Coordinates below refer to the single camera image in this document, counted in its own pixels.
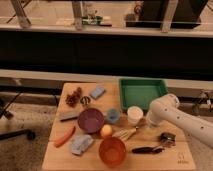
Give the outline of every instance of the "green plastic bin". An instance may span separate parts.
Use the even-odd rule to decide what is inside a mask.
[[[123,112],[131,106],[148,110],[152,100],[168,93],[164,80],[160,79],[120,79],[119,89]]]

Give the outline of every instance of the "orange carrot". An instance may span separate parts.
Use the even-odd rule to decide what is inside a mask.
[[[67,142],[72,137],[74,133],[75,133],[75,126],[71,130],[69,130],[63,137],[60,137],[59,139],[55,140],[54,146],[57,148],[62,146],[65,142]]]

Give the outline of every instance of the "yellow ball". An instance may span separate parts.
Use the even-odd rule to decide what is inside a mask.
[[[100,131],[100,135],[102,138],[111,137],[112,133],[113,133],[112,126],[108,124],[104,125]]]

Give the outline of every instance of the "white cup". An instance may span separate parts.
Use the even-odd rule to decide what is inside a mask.
[[[143,110],[138,106],[131,106],[127,110],[128,123],[132,126],[136,126],[143,118]]]

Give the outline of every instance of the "wooden table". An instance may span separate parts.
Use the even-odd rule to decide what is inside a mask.
[[[195,164],[189,150],[185,135],[182,130],[176,126],[164,121],[160,127],[149,128],[147,125],[142,126],[135,135],[125,142],[127,148],[127,156],[125,161],[116,168],[108,168],[99,158],[98,149],[102,139],[95,135],[94,144],[81,156],[75,156],[69,151],[70,141],[60,148],[53,146],[53,141],[64,135],[71,127],[76,126],[77,134],[83,131],[78,127],[77,121],[60,122],[59,113],[71,110],[82,111],[81,104],[75,108],[69,107],[65,103],[67,94],[72,94],[77,87],[83,89],[83,95],[88,95],[98,84],[96,83],[66,83],[63,88],[57,114],[53,123],[51,135],[43,161],[43,170],[45,171],[80,171],[80,170],[130,170],[130,171],[158,171],[158,170],[195,170]],[[91,107],[98,108],[106,114],[110,108],[120,109],[119,87],[117,83],[99,84],[105,87],[106,93],[98,100],[91,101]],[[113,127],[114,130],[130,127],[127,123],[126,115],[122,114],[119,122]],[[130,151],[134,147],[140,146],[156,146],[159,145],[158,137],[162,132],[171,132],[176,135],[176,146],[167,148],[159,154],[132,154]]]

